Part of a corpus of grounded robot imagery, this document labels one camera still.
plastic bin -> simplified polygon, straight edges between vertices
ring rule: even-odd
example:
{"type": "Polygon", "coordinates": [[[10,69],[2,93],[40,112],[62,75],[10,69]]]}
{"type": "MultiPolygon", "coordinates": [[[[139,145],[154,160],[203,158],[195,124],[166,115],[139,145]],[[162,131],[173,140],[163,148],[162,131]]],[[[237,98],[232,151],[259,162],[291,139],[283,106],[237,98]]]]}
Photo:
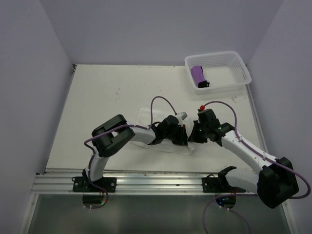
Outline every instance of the plastic bin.
{"type": "Polygon", "coordinates": [[[187,56],[185,67],[195,93],[198,95],[207,94],[213,89],[249,84],[252,81],[242,58],[234,51],[187,56]],[[210,82],[209,87],[198,88],[195,85],[191,68],[197,65],[202,66],[204,78],[210,82]]]}

white tabletop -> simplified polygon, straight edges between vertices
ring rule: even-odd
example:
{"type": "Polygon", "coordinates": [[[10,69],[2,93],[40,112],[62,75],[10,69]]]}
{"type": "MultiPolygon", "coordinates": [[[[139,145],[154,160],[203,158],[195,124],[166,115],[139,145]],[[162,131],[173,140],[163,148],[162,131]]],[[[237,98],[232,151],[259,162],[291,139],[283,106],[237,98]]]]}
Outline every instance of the white tabletop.
{"type": "MultiPolygon", "coordinates": [[[[166,97],[177,112],[187,112],[197,119],[200,105],[212,100],[224,101],[235,109],[238,130],[256,146],[260,146],[247,89],[210,95],[195,95],[187,79],[185,67],[78,65],[59,123],[47,168],[82,169],[91,156],[83,142],[91,132],[117,114],[134,123],[140,108],[149,108],[154,96],[166,97]]],[[[171,113],[163,100],[154,102],[155,110],[171,113]]],[[[211,104],[221,123],[234,124],[228,107],[211,104]]],[[[144,149],[128,143],[110,157],[108,170],[218,172],[227,166],[251,171],[236,155],[216,143],[196,144],[189,156],[144,149]]]]}

metal frame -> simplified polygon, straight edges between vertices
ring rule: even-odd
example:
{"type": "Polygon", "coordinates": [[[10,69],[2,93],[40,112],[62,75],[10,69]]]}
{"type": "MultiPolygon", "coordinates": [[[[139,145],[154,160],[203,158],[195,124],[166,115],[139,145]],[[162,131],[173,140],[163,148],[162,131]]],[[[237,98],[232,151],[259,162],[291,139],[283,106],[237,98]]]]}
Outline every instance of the metal frame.
{"type": "MultiPolygon", "coordinates": [[[[249,85],[246,88],[260,147],[267,152],[249,85]]],[[[203,193],[202,189],[201,179],[210,174],[215,173],[105,171],[103,175],[117,178],[116,192],[112,195],[214,195],[215,193],[203,193]]],[[[19,234],[28,233],[39,194],[81,195],[72,192],[71,178],[75,176],[81,176],[81,169],[47,168],[44,175],[36,176],[19,234]]],[[[299,233],[290,204],[284,202],[282,206],[290,232],[299,233]]]]}

white basket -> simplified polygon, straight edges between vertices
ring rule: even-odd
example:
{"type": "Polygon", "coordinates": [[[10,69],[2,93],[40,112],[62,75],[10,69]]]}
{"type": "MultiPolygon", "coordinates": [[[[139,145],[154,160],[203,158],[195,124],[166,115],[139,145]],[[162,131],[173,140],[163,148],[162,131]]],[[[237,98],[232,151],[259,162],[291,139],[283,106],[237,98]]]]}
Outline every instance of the white basket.
{"type": "Polygon", "coordinates": [[[212,89],[249,84],[252,81],[242,58],[234,51],[193,55],[185,58],[185,66],[196,94],[206,94],[212,89]],[[198,88],[191,75],[191,68],[202,66],[204,78],[210,87],[198,88]]]}

gray floor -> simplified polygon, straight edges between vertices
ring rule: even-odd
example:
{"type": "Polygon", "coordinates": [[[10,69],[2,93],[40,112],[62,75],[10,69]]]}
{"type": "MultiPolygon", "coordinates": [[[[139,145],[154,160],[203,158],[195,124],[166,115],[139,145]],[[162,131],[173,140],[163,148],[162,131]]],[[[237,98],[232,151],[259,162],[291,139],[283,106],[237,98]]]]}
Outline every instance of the gray floor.
{"type": "MultiPolygon", "coordinates": [[[[30,234],[202,234],[201,216],[211,196],[111,195],[105,207],[89,211],[80,195],[40,195],[30,234]]],[[[238,197],[234,207],[253,234],[289,234],[283,208],[270,209],[258,197],[238,197]]],[[[243,234],[248,228],[216,203],[206,213],[210,234],[243,234]]]]}

